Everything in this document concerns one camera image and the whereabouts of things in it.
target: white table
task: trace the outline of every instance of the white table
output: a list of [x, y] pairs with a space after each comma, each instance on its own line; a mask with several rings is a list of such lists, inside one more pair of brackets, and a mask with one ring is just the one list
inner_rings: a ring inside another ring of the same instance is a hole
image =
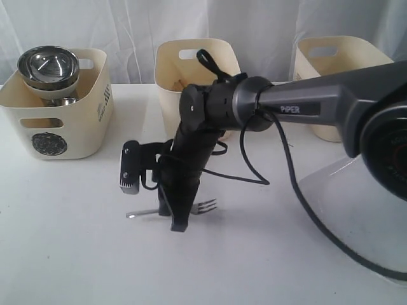
[[[204, 176], [219, 208], [192, 215], [183, 234], [166, 218], [126, 219], [157, 199], [121, 192], [121, 147], [165, 134], [154, 85], [113, 85], [113, 96], [105, 142], [81, 160], [32, 159], [0, 112], [0, 304], [406, 304], [407, 290], [351, 261], [308, 219], [275, 128], [246, 141], [269, 187]], [[284, 126], [299, 179], [345, 155]], [[228, 143], [207, 168], [252, 177], [237, 134]]]

